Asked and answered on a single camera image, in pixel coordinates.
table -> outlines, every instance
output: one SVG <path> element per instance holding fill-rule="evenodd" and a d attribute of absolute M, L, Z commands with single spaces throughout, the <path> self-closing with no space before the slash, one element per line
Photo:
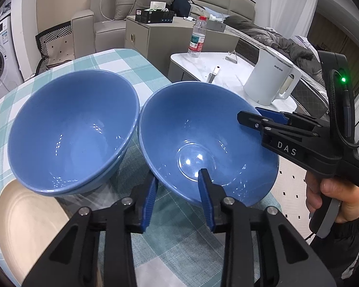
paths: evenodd
<path fill-rule="evenodd" d="M 130 49 L 109 50 L 82 57 L 23 83 L 0 100 L 0 192 L 14 178 L 8 163 L 7 141 L 21 106 L 35 91 L 54 78 L 85 69 L 109 70 L 124 76 L 133 84 L 141 106 L 153 92 L 170 84 L 145 58 Z M 134 185 L 143 182 L 148 171 L 136 133 L 117 175 L 107 185 L 92 193 L 71 195 L 58 201 L 70 214 L 81 206 L 89 206 L 93 210 L 105 208 L 128 196 Z M 271 193 L 255 207 L 264 209 L 270 205 L 280 208 Z M 100 237 L 100 267 L 103 266 L 103 245 L 104 237 Z M 132 247 L 139 287 L 219 285 L 224 235 L 213 235 L 205 225 L 201 208 L 188 204 L 162 185 L 157 192 L 150 226 L 143 235 L 132 235 Z M 0 266 L 14 281 L 1 251 Z M 258 258 L 255 258 L 255 273 L 259 277 Z"/>
<path fill-rule="evenodd" d="M 144 56 L 165 76 L 168 74 L 170 55 L 187 53 L 194 22 L 174 17 L 172 23 L 144 24 L 135 16 L 126 17 L 125 47 Z M 233 51 L 239 37 L 226 30 L 208 30 L 202 51 Z"/>
<path fill-rule="evenodd" d="M 213 80 L 213 84 L 223 86 L 244 98 L 253 107 L 261 107 L 274 111 L 294 112 L 297 109 L 296 102 L 289 96 L 286 100 L 276 99 L 269 106 L 263 106 L 252 100 L 243 89 L 254 66 L 248 61 L 237 56 L 237 64 L 225 59 L 229 53 L 204 53 L 199 57 L 191 57 L 187 53 L 171 55 L 168 79 L 171 82 L 198 80 L 206 82 L 210 72 L 219 66 L 219 72 Z"/>

bowl rim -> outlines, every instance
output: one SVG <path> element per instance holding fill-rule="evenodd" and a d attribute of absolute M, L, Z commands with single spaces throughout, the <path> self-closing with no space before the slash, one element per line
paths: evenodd
<path fill-rule="evenodd" d="M 167 189 L 169 189 L 170 191 L 174 192 L 175 194 L 177 194 L 178 196 L 184 198 L 186 201 L 188 201 L 189 203 L 191 203 L 192 205 L 195 205 L 195 206 L 201 206 L 201 202 L 195 198 L 190 198 L 186 195 L 184 195 L 183 193 L 181 193 L 180 191 L 178 191 L 178 189 L 176 189 L 172 184 L 169 184 L 167 180 L 165 180 L 161 175 L 160 173 L 158 172 L 157 168 L 153 165 L 152 161 L 150 160 L 150 158 L 148 157 L 148 154 L 146 152 L 146 149 L 145 149 L 145 145 L 144 145 L 144 141 L 142 139 L 142 135 L 141 135 L 141 132 L 140 132 L 140 129 L 141 129 L 141 121 L 142 121 L 142 118 L 144 117 L 144 112 L 146 110 L 146 105 L 149 104 L 150 100 L 152 98 L 154 98 L 154 96 L 163 91 L 164 89 L 167 89 L 168 87 L 171 87 L 171 86 L 174 86 L 174 85 L 184 85 L 184 83 L 194 83 L 194 84 L 190 84 L 190 85 L 214 85 L 216 87 L 218 87 L 219 89 L 224 89 L 226 90 L 227 92 L 229 92 L 230 94 L 234 94 L 234 95 L 237 95 L 239 98 L 242 98 L 240 95 L 238 95 L 237 93 L 233 92 L 233 91 L 230 91 L 229 89 L 226 89 L 222 86 L 219 86 L 219 85 L 216 85 L 216 84 L 213 84 L 213 83 L 207 83 L 207 82 L 201 82 L 201 81 L 180 81 L 180 82 L 175 82 L 175 83 L 172 83 L 172 84 L 169 84 L 167 86 L 164 86 L 162 88 L 160 88 L 158 91 L 154 92 L 145 102 L 145 104 L 143 105 L 142 109 L 141 109 L 141 112 L 140 112 L 140 117 L 139 117 L 139 120 L 138 120 L 138 140 L 139 140 L 139 143 L 140 143 L 140 147 L 141 147 L 141 151 L 142 151 L 142 155 L 144 156 L 145 158 L 145 161 L 146 163 L 148 164 L 150 170 L 153 172 L 154 176 L 156 176 L 156 178 L 159 180 L 159 182 L 161 182 Z M 258 114 L 258 115 L 261 115 L 257 109 L 255 109 L 255 107 L 253 107 L 251 104 L 249 104 L 244 98 L 242 98 L 251 108 L 254 109 L 255 111 L 255 114 Z M 277 178 L 277 175 L 278 175 L 278 170 L 279 170 L 279 155 L 277 155 L 277 160 L 278 160 L 278 163 L 277 163 L 277 171 L 275 172 L 275 176 L 274 176 L 274 182 L 273 182 L 273 185 L 276 181 L 276 178 Z"/>
<path fill-rule="evenodd" d="M 89 73 L 89 72 L 92 72 L 92 73 L 111 73 L 111 74 L 115 74 L 117 77 L 121 78 L 122 80 L 124 80 L 128 86 L 132 89 L 132 92 L 133 92 L 133 95 L 134 95 L 134 100 L 136 101 L 136 111 L 135 111 L 135 114 L 134 114 L 134 120 L 133 120 L 133 124 L 132 124 L 132 127 L 130 128 L 127 136 L 125 137 L 124 141 L 122 142 L 122 144 L 119 146 L 119 148 L 117 148 L 117 150 L 114 151 L 114 154 L 96 171 L 96 172 L 93 172 L 92 174 L 90 174 L 89 176 L 85 177 L 84 179 L 80 180 L 80 181 L 77 181 L 75 182 L 74 184 L 72 185 L 69 185 L 69 186 L 64 186 L 64 187 L 60 187 L 60 188 L 56 188 L 56 189 L 40 189 L 40 188 L 36 188 L 34 186 L 30 186 L 29 184 L 27 184 L 26 182 L 24 182 L 19 176 L 18 174 L 16 173 L 16 171 L 14 170 L 13 166 L 12 166 L 12 163 L 11 163 L 11 158 L 10 158 L 10 148 L 12 147 L 12 141 L 11 141 L 11 136 L 12 136 L 12 127 L 13 125 L 15 124 L 16 122 L 16 118 L 17 116 L 21 113 L 21 111 L 23 110 L 24 106 L 30 102 L 34 96 L 36 96 L 36 94 L 40 91 L 43 91 L 43 90 L 46 90 L 48 89 L 48 87 L 50 85 L 52 85 L 52 83 L 56 83 L 59 82 L 59 81 L 66 81 L 66 79 L 64 79 L 64 77 L 67 75 L 67 74 L 73 74 L 73 73 Z M 11 126 L 11 130 L 10 130 L 10 133 L 9 133 L 9 136 L 8 136 L 8 148 L 7 148 L 7 155 L 8 155 L 8 162 L 9 162 L 9 165 L 10 165 L 10 169 L 13 173 L 13 175 L 15 176 L 15 178 L 22 184 L 24 185 L 25 187 L 27 187 L 28 189 L 36 192 L 36 193 L 42 193 L 42 195 L 50 195 L 50 196 L 53 196 L 55 194 L 59 194 L 61 195 L 62 193 L 67 193 L 69 191 L 72 191 L 72 190 L 76 190 L 78 189 L 79 187 L 85 185 L 86 183 L 96 179 L 103 171 L 105 171 L 111 164 L 112 162 L 121 154 L 121 152 L 125 149 L 125 147 L 129 144 L 129 142 L 131 141 L 132 139 L 132 136 L 136 130 L 136 127 L 137 127 L 137 123 L 138 123 L 138 120 L 139 120 L 139 114 L 140 114 L 140 100 L 138 98 L 138 94 L 136 92 L 136 90 L 134 89 L 133 85 L 126 79 L 124 78 L 122 75 L 119 75 L 115 72 L 111 72 L 111 71 L 108 71 L 108 70 L 99 70 L 99 69 L 88 69 L 88 70 L 78 70 L 78 71 L 73 71 L 73 72 L 69 72 L 69 73 L 66 73 L 66 74 L 63 74 L 61 76 L 58 76 L 57 78 L 55 79 L 52 79 L 50 82 L 48 82 L 47 84 L 43 85 L 41 88 L 39 88 L 37 91 L 35 91 L 30 97 L 29 99 L 22 105 L 22 107 L 20 108 L 19 112 L 17 113 L 16 117 L 14 118 L 14 121 L 13 121 L 13 124 Z"/>

white electric kettle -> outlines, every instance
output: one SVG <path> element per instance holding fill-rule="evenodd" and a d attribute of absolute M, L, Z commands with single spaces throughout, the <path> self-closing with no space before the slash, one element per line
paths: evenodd
<path fill-rule="evenodd" d="M 252 100 L 268 106 L 274 99 L 288 98 L 301 75 L 300 69 L 291 60 L 266 46 L 259 50 L 258 63 L 247 79 L 244 90 Z"/>

washing machine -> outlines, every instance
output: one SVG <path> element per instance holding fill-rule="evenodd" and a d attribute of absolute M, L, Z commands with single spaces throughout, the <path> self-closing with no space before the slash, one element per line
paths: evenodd
<path fill-rule="evenodd" d="M 10 13 L 0 17 L 0 99 L 24 82 L 17 62 Z"/>

person's arm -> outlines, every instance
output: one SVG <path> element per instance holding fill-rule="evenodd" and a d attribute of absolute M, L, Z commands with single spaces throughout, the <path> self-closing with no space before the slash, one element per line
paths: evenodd
<path fill-rule="evenodd" d="M 339 214 L 329 235 L 315 237 L 310 246 L 326 265 L 338 286 L 342 286 L 342 274 L 359 254 L 359 187 L 341 178 L 323 179 L 321 182 L 307 172 L 305 181 L 306 206 L 311 213 L 322 206 L 320 192 L 342 201 Z"/>

